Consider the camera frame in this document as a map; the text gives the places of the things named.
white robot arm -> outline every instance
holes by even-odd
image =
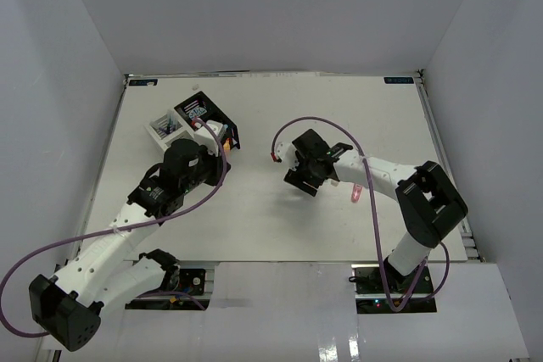
[[[39,275],[30,284],[34,321],[68,350],[83,347],[99,328],[102,316],[137,296],[154,290],[178,291],[178,261],[159,249],[141,253],[133,266],[113,274],[162,222],[126,231],[118,228],[163,219],[179,210],[185,195],[198,185],[217,186],[224,165],[216,141],[232,143],[234,126],[213,120],[206,126],[194,132],[194,140],[175,140],[165,151],[164,161],[146,172],[109,224],[114,233],[96,238],[50,278]]]
[[[312,196],[325,180],[368,187],[365,159],[375,191],[398,202],[406,223],[406,234],[384,261],[396,281],[412,273],[467,214],[466,204],[446,173],[430,161],[415,166],[363,158],[348,144],[329,147],[311,129],[292,143],[278,143],[272,157],[289,167],[286,182]]]

red object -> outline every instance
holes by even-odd
[[[362,186],[360,184],[355,184],[353,186],[353,193],[350,194],[350,201],[352,203],[357,203],[360,199],[360,195],[362,194]]]

cable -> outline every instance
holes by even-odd
[[[109,235],[109,234],[115,233],[115,231],[127,231],[127,230],[132,230],[132,229],[144,228],[145,226],[151,226],[151,225],[154,225],[154,224],[159,224],[161,222],[166,222],[167,220],[173,220],[175,218],[178,218],[180,216],[188,214],[189,212],[192,212],[195,209],[201,207],[202,205],[204,205],[204,203],[208,202],[211,199],[211,197],[213,197],[217,193],[219,188],[221,188],[221,186],[222,186],[222,182],[224,181],[224,179],[227,176],[227,165],[228,165],[228,163],[227,163],[227,155],[226,155],[226,153],[224,151],[224,147],[222,146],[221,141],[218,139],[218,137],[213,132],[213,130],[209,126],[207,126],[200,118],[196,118],[195,121],[200,123],[213,136],[213,138],[215,139],[215,142],[217,143],[217,146],[219,147],[219,151],[221,152],[221,157],[222,157],[221,178],[219,179],[219,182],[213,188],[213,190],[211,190],[211,192],[208,195],[203,197],[200,201],[198,201],[192,207],[184,209],[183,211],[180,211],[178,213],[168,215],[168,216],[165,216],[163,218],[159,218],[157,220],[147,220],[145,222],[139,222],[137,224],[122,226],[120,228],[116,228],[116,230],[107,229],[107,230],[104,230],[104,231],[97,231],[97,232],[87,233],[86,235],[80,235],[78,237],[69,237],[68,239],[63,239],[63,240],[58,241],[58,242],[50,243],[50,244],[48,244],[48,245],[46,245],[46,246],[44,246],[42,248],[36,249],[35,251],[28,253],[21,260],[19,260],[17,263],[15,263],[11,267],[11,269],[8,270],[8,272],[6,273],[6,275],[3,277],[2,281],[0,282],[0,322],[2,322],[2,325],[9,332],[11,332],[12,334],[14,334],[14,335],[16,335],[18,337],[23,337],[23,338],[39,338],[39,337],[45,337],[46,335],[48,335],[47,332],[24,332],[24,331],[18,330],[17,328],[15,328],[14,326],[12,326],[9,323],[9,321],[6,319],[6,315],[3,312],[3,307],[2,307],[3,291],[6,288],[6,285],[8,284],[8,280],[11,278],[12,274],[23,263],[25,263],[29,259],[32,259],[34,256],[37,256],[40,253],[46,252],[49,249],[58,248],[59,246],[67,245],[68,243],[84,241],[84,240],[90,239],[92,237],[102,237],[104,235]]]
[[[370,172],[369,164],[367,163],[366,155],[364,154],[364,151],[362,150],[362,147],[361,147],[360,143],[346,129],[344,129],[340,125],[332,122],[331,120],[319,118],[317,116],[302,116],[300,118],[290,120],[288,123],[283,125],[277,131],[276,135],[273,137],[273,140],[271,141],[271,154],[273,155],[275,153],[275,145],[276,145],[277,138],[279,137],[279,135],[287,127],[291,126],[294,123],[300,122],[302,120],[317,120],[317,121],[320,121],[320,122],[324,122],[324,123],[326,123],[326,124],[328,124],[328,125],[330,125],[332,127],[335,127],[336,129],[338,129],[339,131],[344,133],[353,142],[353,144],[356,146],[356,149],[358,150],[358,153],[362,156],[362,163],[364,165],[364,170],[366,171],[367,186],[368,186],[368,189],[369,189],[369,192],[370,192],[370,204],[371,204],[371,207],[372,207],[372,220],[373,220],[373,233],[375,235],[375,246],[376,246],[376,249],[377,249],[377,258],[378,258],[378,262],[379,262],[379,273],[381,275],[381,281],[383,282],[384,295],[387,298],[387,302],[389,304],[390,309],[392,311],[394,311],[395,313],[399,313],[400,311],[402,311],[405,308],[407,302],[411,298],[411,296],[413,294],[413,291],[415,290],[415,286],[417,285],[418,280],[420,279],[420,276],[423,273],[424,265],[426,264],[426,259],[423,260],[423,262],[421,262],[421,264],[418,266],[417,273],[415,274],[415,277],[413,278],[413,282],[411,283],[411,285],[407,289],[406,293],[404,294],[405,297],[401,301],[400,305],[395,306],[394,302],[392,301],[392,298],[390,296],[389,282],[388,282],[388,279],[387,279],[387,276],[386,276],[386,272],[384,271],[383,250],[381,249],[381,236],[379,234],[377,206],[375,204],[375,189],[373,187],[372,174]]]
[[[447,281],[447,277],[449,277],[449,269],[451,267],[451,257],[449,256],[449,249],[445,246],[444,243],[440,242],[439,245],[443,248],[443,251],[445,252],[445,273],[443,273],[443,277],[441,278],[441,282],[439,285],[435,288],[433,292],[431,292],[428,296],[424,298],[414,298],[412,301],[415,302],[421,302],[426,301],[431,298],[434,298],[438,292],[441,291],[443,286],[445,285],[445,282]]]
[[[156,296],[182,296],[191,300],[202,311],[205,311],[205,307],[202,305],[202,303],[200,303],[200,301],[198,301],[196,298],[194,298],[187,292],[145,292],[144,294],[141,294],[137,296],[136,298],[146,298],[146,297],[156,297]]]

white enclosure wall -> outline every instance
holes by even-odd
[[[543,0],[464,0],[428,92],[481,253],[500,267],[524,340],[543,360]]]
[[[123,73],[424,68],[462,0],[83,0]]]
[[[0,0],[0,275],[35,248],[76,233],[88,205],[122,77],[81,0]],[[62,252],[31,261],[3,307],[36,332],[28,285]],[[0,329],[0,359],[29,361],[36,341]]]

white tabletop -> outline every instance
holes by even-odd
[[[162,161],[144,129],[196,91],[203,91],[238,126],[241,150],[222,189],[201,209],[165,223],[130,257],[161,248],[192,261],[340,261],[377,259],[369,196],[350,201],[352,185],[325,183],[315,198],[283,182],[286,169],[270,157],[277,129],[302,115],[336,121],[358,138],[366,154],[403,164],[438,161],[415,85],[387,85],[383,77],[160,78],[156,86],[126,89],[87,232],[106,227],[144,172]],[[287,129],[292,141],[314,128],[330,145],[347,142],[335,129],[312,122]],[[200,186],[185,207],[210,191]],[[406,231],[398,204],[377,195],[385,254]],[[466,260],[454,230],[445,243]],[[436,249],[431,260],[442,260]]]

